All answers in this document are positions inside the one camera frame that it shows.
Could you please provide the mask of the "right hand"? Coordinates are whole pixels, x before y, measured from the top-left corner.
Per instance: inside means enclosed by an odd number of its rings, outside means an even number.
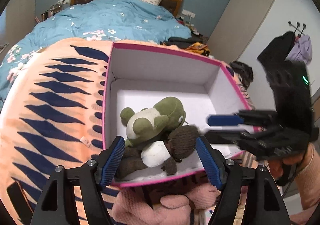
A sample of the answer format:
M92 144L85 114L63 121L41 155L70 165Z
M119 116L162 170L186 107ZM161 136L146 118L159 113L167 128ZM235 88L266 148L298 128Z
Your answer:
M300 154L291 155L285 158L271 159L268 160L268 167L272 177L275 179L276 184L280 187L287 185L290 181L293 180L293 177L290 175L293 174L298 168L302 165L306 151Z

